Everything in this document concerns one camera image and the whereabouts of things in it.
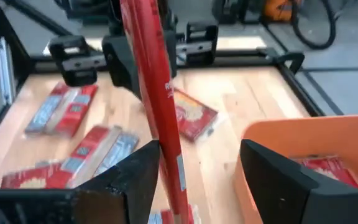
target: white label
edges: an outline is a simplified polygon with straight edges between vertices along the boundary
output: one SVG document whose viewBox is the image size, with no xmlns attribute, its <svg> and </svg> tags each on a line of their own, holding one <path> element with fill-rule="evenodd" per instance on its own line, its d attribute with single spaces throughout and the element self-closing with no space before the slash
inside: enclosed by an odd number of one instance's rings
<svg viewBox="0 0 358 224">
<path fill-rule="evenodd" d="M 183 157 L 181 154 L 177 157 L 177 163 L 178 163 L 178 171 L 179 171 L 180 189 L 184 191 L 186 190 L 186 178 L 185 178 L 185 166 L 183 165 Z"/>
<path fill-rule="evenodd" d="M 161 213 L 150 214 L 148 224 L 162 224 Z"/>
</svg>

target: floor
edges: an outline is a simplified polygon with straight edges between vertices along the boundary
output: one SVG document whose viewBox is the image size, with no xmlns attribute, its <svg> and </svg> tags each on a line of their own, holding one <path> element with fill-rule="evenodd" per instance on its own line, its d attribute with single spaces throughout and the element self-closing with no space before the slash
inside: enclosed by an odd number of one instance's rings
<svg viewBox="0 0 358 224">
<path fill-rule="evenodd" d="M 187 21 L 213 19 L 209 7 L 205 7 L 210 6 L 211 1 L 187 0 L 186 7 L 183 7 L 183 1 L 171 0 L 170 5 L 179 17 L 179 30 L 184 29 Z M 84 29 L 81 28 L 80 23 L 68 21 L 64 12 L 52 0 L 27 0 L 27 2 L 75 34 L 81 33 L 90 37 L 108 33 L 105 28 Z M 332 4 L 335 10 L 339 8 L 338 1 L 333 1 Z M 2 3 L 1 6 L 27 51 L 30 54 L 42 54 L 46 44 L 54 35 L 15 9 L 6 7 Z M 339 18 L 336 41 L 327 50 L 308 49 L 295 37 L 292 28 L 288 25 L 271 24 L 269 29 L 286 48 L 305 53 L 306 60 L 303 67 L 306 72 L 300 72 L 297 78 L 326 114 L 358 114 L 358 3 Z M 222 26 L 220 35 L 259 35 L 269 47 L 283 52 L 283 49 L 262 26 Z M 334 68 L 335 72 L 321 71 L 321 68 Z"/>
</svg>

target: black metal frame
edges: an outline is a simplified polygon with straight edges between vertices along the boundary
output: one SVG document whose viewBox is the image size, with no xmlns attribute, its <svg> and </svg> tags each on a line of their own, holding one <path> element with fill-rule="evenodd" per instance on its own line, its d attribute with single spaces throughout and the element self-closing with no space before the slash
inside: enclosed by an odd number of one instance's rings
<svg viewBox="0 0 358 224">
<path fill-rule="evenodd" d="M 51 22 L 51 20 L 46 19 L 40 12 L 32 9 L 31 6 L 22 2 L 22 0 L 5 0 L 7 4 L 10 4 L 18 9 L 20 9 L 25 14 L 30 14 L 31 19 L 35 19 L 44 27 L 51 29 L 52 31 L 67 35 L 70 34 L 64 30 L 61 30 L 58 24 Z M 15 77 L 17 79 L 17 91 L 21 89 L 24 82 L 31 74 L 50 74 L 60 72 L 53 62 L 51 56 L 37 55 L 30 56 L 25 51 L 23 44 L 19 40 L 17 34 L 12 28 L 10 22 L 5 16 L 4 12 L 0 7 L 0 37 L 5 37 L 7 43 L 12 49 L 12 55 L 14 57 L 14 67 Z M 102 54 L 102 52 L 94 51 L 93 54 Z M 316 102 L 310 97 L 307 91 L 300 85 L 300 83 L 295 78 L 295 73 L 300 68 L 300 65 L 304 59 L 303 54 L 296 54 L 294 57 L 293 54 L 286 54 L 279 56 L 274 49 L 255 49 L 255 50 L 217 50 L 216 51 L 216 60 L 212 65 L 196 67 L 194 65 L 187 66 L 178 66 L 180 69 L 189 69 L 189 68 L 214 68 L 214 67 L 265 67 L 265 66 L 274 66 L 282 74 L 284 80 L 288 83 L 294 94 L 302 102 L 303 106 L 309 112 L 311 116 L 324 116 L 324 112 L 316 104 Z M 224 57 L 238 57 L 242 58 L 239 61 L 230 61 L 220 60 Z M 293 63 L 290 68 L 288 68 L 284 63 L 287 60 L 292 60 Z M 99 68 L 99 71 L 108 71 L 108 68 L 103 67 Z M 9 109 L 9 106 L 3 108 L 3 113 L 0 113 L 0 122 L 3 119 L 6 111 Z"/>
</svg>

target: wooden surface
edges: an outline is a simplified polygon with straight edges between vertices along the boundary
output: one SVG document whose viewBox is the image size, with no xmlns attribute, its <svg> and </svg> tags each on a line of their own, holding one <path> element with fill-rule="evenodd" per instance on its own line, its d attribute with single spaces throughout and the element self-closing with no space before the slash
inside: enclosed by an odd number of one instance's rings
<svg viewBox="0 0 358 224">
<path fill-rule="evenodd" d="M 219 48 L 261 47 L 260 39 L 221 39 Z M 60 75 L 32 75 L 0 125 L 0 182 L 6 172 L 32 167 L 41 160 L 64 159 L 95 125 L 120 125 L 140 136 L 138 147 L 151 140 L 142 103 L 130 92 L 112 86 L 100 73 L 99 90 L 71 140 L 41 136 L 27 138 L 23 130 Z M 243 130 L 260 119 L 308 116 L 273 67 L 182 70 L 173 81 L 225 119 L 203 142 L 181 140 L 189 202 L 197 205 L 203 223 L 242 223 L 232 175 Z M 159 180 L 153 210 L 168 208 Z"/>
</svg>

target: black clamp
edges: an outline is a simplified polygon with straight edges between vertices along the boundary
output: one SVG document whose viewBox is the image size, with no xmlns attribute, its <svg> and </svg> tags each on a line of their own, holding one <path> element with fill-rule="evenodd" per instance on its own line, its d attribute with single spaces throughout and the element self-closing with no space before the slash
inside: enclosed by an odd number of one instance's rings
<svg viewBox="0 0 358 224">
<path fill-rule="evenodd" d="M 293 74 L 298 73 L 299 69 L 302 66 L 303 61 L 305 60 L 305 55 L 301 52 L 290 52 L 283 55 L 276 53 L 274 49 L 257 49 L 261 55 L 267 59 L 271 59 L 275 64 L 284 64 L 287 61 L 291 61 L 289 69 Z"/>
<path fill-rule="evenodd" d="M 218 42 L 215 22 L 189 22 L 186 33 L 177 34 L 177 57 L 187 65 L 210 65 Z"/>
<path fill-rule="evenodd" d="M 69 86 L 83 86 L 97 81 L 95 67 L 106 64 L 103 55 L 91 58 L 81 35 L 56 37 L 49 42 L 49 52 Z"/>
</svg>

